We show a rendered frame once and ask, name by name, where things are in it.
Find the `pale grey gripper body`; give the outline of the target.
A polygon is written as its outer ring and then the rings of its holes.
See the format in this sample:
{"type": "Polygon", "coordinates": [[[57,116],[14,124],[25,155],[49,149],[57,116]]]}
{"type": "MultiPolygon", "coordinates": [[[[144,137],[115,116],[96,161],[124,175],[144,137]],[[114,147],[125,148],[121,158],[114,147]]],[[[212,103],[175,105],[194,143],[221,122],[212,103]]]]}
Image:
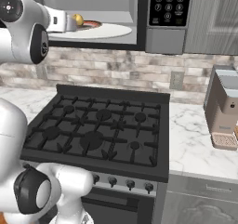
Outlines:
{"type": "Polygon", "coordinates": [[[72,15],[67,15],[66,19],[66,31],[75,32],[77,30],[77,22],[72,15]]]}

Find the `yellow potato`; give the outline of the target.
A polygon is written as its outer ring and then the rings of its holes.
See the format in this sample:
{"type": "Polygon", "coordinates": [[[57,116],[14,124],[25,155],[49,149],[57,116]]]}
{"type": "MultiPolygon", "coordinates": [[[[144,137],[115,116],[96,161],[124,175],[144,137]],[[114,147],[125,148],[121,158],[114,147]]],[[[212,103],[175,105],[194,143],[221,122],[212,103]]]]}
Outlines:
{"type": "Polygon", "coordinates": [[[82,26],[84,24],[84,19],[80,14],[74,14],[73,19],[76,21],[78,26],[82,26]]]}

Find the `white microwave turntable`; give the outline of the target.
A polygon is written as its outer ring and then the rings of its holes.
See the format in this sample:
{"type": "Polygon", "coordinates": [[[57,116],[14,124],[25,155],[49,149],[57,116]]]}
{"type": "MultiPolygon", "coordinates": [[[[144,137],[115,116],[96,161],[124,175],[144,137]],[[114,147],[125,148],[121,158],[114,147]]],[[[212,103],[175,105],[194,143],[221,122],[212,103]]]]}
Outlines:
{"type": "Polygon", "coordinates": [[[101,39],[113,38],[128,35],[132,29],[127,26],[103,23],[97,28],[78,29],[75,32],[66,33],[50,33],[50,38],[65,38],[65,39],[101,39]]]}

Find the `grey black microwave oven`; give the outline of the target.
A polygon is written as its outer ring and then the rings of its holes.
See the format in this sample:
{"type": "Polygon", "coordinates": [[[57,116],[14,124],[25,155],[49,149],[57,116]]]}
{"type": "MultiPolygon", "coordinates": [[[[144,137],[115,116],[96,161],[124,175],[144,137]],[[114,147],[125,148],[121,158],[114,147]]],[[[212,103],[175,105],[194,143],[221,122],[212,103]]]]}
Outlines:
{"type": "Polygon", "coordinates": [[[190,0],[34,0],[44,6],[80,14],[85,20],[130,27],[128,35],[101,39],[50,38],[52,46],[138,50],[181,54],[190,0]]]}

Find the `red brown plate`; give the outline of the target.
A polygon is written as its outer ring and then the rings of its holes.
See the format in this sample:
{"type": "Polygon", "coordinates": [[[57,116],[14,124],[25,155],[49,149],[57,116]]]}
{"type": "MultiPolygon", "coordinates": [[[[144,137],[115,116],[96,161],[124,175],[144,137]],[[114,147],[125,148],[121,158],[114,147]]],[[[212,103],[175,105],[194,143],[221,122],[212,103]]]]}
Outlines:
{"type": "Polygon", "coordinates": [[[96,20],[85,20],[84,23],[82,25],[78,25],[77,28],[86,30],[86,29],[98,28],[101,25],[102,23],[96,20]]]}

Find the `black gas hob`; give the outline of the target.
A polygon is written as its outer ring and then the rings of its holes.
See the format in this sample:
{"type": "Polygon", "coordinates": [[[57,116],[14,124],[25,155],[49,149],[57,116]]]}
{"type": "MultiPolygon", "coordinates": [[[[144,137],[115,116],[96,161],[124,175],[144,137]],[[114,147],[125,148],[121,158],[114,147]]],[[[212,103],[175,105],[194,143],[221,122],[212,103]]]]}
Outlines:
{"type": "Polygon", "coordinates": [[[169,100],[161,93],[58,85],[30,122],[20,158],[166,182],[169,100]]]}

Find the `grey cupboard door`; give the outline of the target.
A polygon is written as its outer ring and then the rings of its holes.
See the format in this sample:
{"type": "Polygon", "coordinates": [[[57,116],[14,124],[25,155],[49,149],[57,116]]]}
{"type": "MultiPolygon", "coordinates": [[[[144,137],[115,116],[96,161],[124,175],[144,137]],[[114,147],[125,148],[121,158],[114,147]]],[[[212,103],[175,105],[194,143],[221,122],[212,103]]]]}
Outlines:
{"type": "Polygon", "coordinates": [[[185,52],[238,56],[238,0],[192,0],[185,52]]]}
{"type": "Polygon", "coordinates": [[[162,224],[238,224],[238,203],[168,191],[162,224]]]}

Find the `beige grey coffee machine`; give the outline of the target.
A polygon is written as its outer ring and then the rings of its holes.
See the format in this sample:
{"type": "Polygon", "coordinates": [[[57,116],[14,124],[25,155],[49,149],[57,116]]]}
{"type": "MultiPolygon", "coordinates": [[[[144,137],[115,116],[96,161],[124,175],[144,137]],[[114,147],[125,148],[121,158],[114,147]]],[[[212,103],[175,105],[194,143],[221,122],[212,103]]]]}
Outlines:
{"type": "Polygon", "coordinates": [[[213,66],[205,95],[204,111],[213,147],[236,151],[238,72],[232,66],[213,66]]]}

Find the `black oven door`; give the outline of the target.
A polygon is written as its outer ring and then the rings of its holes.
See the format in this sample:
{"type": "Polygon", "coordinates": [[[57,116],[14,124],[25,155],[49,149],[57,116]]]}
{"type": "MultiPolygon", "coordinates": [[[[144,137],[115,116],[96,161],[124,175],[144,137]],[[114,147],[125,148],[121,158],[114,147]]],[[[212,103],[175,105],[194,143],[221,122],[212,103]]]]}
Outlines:
{"type": "Polygon", "coordinates": [[[110,191],[93,188],[92,191],[82,198],[83,206],[87,213],[93,218],[94,224],[152,224],[152,211],[154,199],[131,192],[110,191]],[[96,204],[89,204],[85,198],[90,196],[109,196],[116,198],[136,199],[138,211],[131,212],[96,204]]]}

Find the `grey drawer front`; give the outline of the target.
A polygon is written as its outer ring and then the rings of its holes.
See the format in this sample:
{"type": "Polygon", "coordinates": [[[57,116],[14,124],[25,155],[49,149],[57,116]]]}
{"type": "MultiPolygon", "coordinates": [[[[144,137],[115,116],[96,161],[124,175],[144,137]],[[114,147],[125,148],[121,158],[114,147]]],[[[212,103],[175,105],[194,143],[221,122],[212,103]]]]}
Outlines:
{"type": "Polygon", "coordinates": [[[238,203],[238,184],[204,178],[170,175],[167,189],[172,192],[238,203]],[[231,189],[231,192],[208,191],[205,186],[231,189]]]}

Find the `grey lower cupboard door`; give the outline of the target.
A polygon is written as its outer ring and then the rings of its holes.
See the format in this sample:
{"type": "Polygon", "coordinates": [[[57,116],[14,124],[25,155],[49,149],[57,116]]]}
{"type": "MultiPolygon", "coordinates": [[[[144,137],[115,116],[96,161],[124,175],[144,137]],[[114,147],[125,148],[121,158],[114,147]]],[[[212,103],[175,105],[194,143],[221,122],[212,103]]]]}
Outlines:
{"type": "Polygon", "coordinates": [[[238,224],[238,203],[168,191],[162,224],[238,224]]]}

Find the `grey wall socket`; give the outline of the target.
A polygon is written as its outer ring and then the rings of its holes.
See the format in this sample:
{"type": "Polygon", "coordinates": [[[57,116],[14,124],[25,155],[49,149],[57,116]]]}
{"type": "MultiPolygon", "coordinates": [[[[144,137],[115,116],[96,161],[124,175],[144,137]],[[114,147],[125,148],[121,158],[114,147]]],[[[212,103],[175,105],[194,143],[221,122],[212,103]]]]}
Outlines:
{"type": "Polygon", "coordinates": [[[184,72],[172,72],[170,77],[170,89],[181,90],[183,86],[184,72]]]}

